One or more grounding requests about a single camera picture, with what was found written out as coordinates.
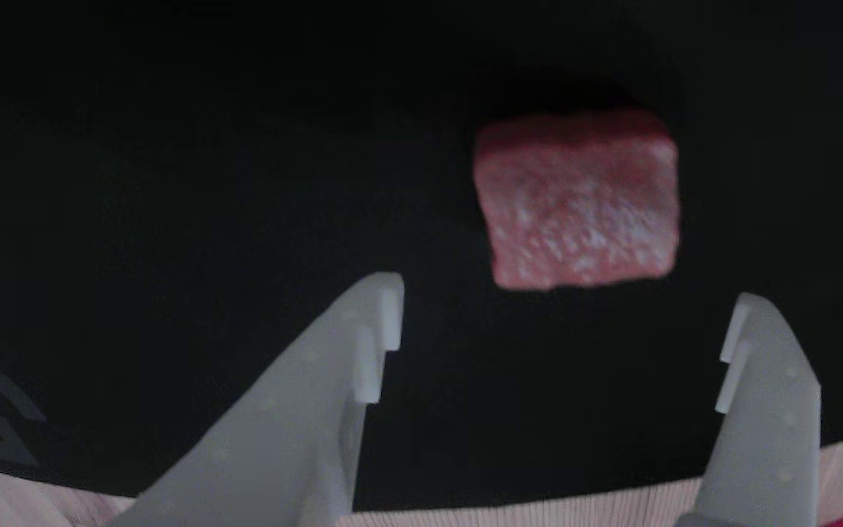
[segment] gray plastic finger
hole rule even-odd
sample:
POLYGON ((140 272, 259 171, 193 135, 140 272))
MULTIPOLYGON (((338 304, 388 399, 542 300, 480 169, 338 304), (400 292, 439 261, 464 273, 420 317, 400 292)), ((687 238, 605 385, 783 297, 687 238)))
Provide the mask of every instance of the gray plastic finger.
POLYGON ((402 278, 350 287, 110 527, 332 527, 351 513, 366 404, 401 343, 402 278))

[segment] gray logo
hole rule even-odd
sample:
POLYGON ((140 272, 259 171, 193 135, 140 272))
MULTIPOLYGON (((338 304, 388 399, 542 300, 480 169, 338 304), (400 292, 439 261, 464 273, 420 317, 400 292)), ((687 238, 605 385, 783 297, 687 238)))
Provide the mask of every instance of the gray logo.
MULTIPOLYGON (((21 413, 21 416, 30 421, 44 422, 44 414, 32 402, 21 388, 0 373, 0 394, 4 396, 21 413)), ((11 461, 23 465, 37 466, 37 460, 24 446, 24 442, 18 436, 15 428, 9 420, 0 416, 0 460, 11 461)))

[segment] black cloth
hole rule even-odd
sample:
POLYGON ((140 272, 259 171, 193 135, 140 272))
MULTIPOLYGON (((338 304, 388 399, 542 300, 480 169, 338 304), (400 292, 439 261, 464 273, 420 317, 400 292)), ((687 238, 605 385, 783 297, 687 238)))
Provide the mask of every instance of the black cloth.
POLYGON ((0 371, 40 466, 136 495, 365 274, 405 278, 359 509, 696 476, 740 291, 843 440, 843 4, 669 0, 0 10, 0 371), (675 271, 495 287, 478 126, 641 104, 680 148, 675 271))

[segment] red sponge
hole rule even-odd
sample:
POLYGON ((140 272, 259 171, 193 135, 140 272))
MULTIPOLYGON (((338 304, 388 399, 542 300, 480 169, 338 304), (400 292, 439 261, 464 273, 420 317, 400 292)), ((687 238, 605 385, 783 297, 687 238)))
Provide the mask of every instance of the red sponge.
POLYGON ((652 113, 490 124, 474 159, 500 287, 588 287, 672 270, 677 149, 652 113))

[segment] black surface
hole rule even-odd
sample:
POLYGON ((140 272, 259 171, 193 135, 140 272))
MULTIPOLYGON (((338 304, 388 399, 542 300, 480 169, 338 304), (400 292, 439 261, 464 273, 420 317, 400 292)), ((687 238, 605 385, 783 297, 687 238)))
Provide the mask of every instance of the black surface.
POLYGON ((342 290, 407 283, 361 509, 699 474, 736 294, 843 439, 843 5, 672 0, 0 11, 0 470, 135 495, 342 290), (639 103, 681 152, 668 279, 507 293, 476 127, 639 103))

